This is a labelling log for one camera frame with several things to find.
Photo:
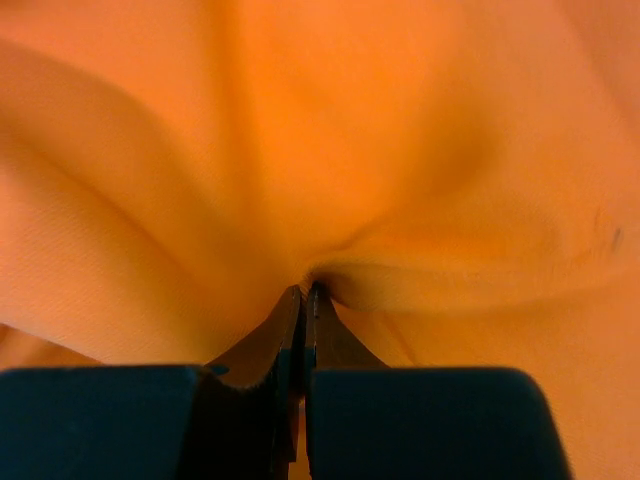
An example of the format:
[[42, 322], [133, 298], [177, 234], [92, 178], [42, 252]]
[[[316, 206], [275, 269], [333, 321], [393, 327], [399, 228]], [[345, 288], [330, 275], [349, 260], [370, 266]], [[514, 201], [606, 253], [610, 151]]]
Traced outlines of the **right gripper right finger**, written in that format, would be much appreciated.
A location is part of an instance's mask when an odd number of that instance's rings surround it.
[[548, 402], [505, 367], [391, 367], [309, 292], [306, 438], [315, 479], [568, 479]]

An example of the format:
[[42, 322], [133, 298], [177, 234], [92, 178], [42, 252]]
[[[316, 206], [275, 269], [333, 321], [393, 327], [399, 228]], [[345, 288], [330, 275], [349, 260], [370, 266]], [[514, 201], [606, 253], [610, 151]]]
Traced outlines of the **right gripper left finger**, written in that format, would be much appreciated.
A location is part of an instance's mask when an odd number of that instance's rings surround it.
[[215, 360], [1, 375], [5, 479], [284, 479], [297, 456], [301, 293]]

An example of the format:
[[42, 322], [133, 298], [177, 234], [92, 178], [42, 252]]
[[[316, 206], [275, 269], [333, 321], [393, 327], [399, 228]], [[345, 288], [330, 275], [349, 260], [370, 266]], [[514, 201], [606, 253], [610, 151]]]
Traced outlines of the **orange trousers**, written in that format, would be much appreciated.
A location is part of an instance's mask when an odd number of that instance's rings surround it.
[[2, 3], [3, 368], [204, 363], [315, 280], [637, 478], [638, 3]]

